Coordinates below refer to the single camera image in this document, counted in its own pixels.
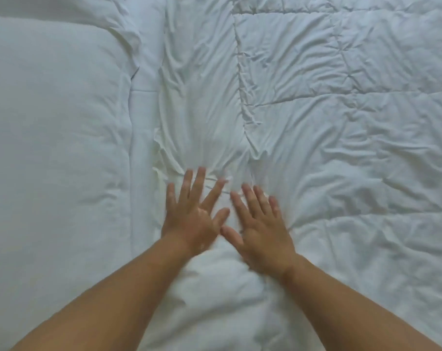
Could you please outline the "person's left hand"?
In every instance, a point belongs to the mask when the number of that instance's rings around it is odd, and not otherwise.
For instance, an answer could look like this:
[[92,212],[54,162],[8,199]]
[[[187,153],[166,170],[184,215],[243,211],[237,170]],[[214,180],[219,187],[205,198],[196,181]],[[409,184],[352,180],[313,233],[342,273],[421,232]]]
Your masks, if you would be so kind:
[[220,230],[211,230],[211,220],[226,183],[224,179],[219,179],[198,205],[191,205],[189,194],[194,183],[192,179],[193,170],[188,169],[183,176],[179,196],[176,196],[177,207],[171,214],[166,214],[161,232],[162,238],[174,243],[177,253],[186,259],[205,252],[220,234]]

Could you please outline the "person's right hand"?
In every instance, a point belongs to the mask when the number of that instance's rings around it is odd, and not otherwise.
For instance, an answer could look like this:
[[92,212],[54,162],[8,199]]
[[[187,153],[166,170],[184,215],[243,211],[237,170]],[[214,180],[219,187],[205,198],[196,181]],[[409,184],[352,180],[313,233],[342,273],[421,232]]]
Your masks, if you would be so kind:
[[294,243],[282,218],[282,212],[281,221],[269,218],[269,196],[257,185],[252,188],[255,189],[264,212],[264,216],[259,219],[251,216],[246,199],[243,201],[240,194],[234,191],[230,194],[241,225],[238,233],[244,241],[243,250],[237,252],[252,270],[280,281],[294,264]]

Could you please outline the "white quilted comforter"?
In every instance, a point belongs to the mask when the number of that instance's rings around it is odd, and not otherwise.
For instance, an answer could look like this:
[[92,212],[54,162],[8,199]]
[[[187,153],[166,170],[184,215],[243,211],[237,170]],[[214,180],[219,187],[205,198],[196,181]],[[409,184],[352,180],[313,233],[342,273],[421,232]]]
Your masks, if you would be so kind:
[[206,168],[295,249],[442,346],[442,0],[167,0],[153,239]]

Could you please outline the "person's right forearm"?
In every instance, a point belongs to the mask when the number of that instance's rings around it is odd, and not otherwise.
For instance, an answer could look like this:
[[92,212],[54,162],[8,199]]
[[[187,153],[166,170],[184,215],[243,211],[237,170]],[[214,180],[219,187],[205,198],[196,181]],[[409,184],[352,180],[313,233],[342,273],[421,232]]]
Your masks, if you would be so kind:
[[442,351],[404,320],[297,253],[287,256],[279,281],[326,351]]

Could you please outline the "person's left forearm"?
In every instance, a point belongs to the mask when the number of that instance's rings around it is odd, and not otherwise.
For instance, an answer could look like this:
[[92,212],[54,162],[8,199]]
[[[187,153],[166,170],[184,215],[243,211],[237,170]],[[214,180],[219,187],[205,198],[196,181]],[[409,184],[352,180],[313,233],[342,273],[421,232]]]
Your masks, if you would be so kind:
[[200,247],[168,234],[37,326],[11,351],[136,351],[171,283]]

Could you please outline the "white bed sheet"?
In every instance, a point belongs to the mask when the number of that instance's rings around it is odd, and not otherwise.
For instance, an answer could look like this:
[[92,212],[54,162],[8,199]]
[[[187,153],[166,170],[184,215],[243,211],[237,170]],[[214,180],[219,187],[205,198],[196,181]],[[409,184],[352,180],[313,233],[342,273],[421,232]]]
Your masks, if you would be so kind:
[[148,249],[156,230],[153,212],[154,130],[158,125],[159,68],[164,49],[166,0],[125,0],[141,39],[139,69],[132,78],[129,112],[132,123],[130,150],[132,257]]

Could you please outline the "white pillow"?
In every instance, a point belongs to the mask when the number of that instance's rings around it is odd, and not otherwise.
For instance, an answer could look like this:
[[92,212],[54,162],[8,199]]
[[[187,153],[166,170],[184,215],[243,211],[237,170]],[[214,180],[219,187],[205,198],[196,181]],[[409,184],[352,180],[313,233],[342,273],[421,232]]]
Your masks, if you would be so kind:
[[0,351],[131,257],[133,72],[112,31],[0,17]]
[[132,28],[123,0],[0,0],[0,17]]

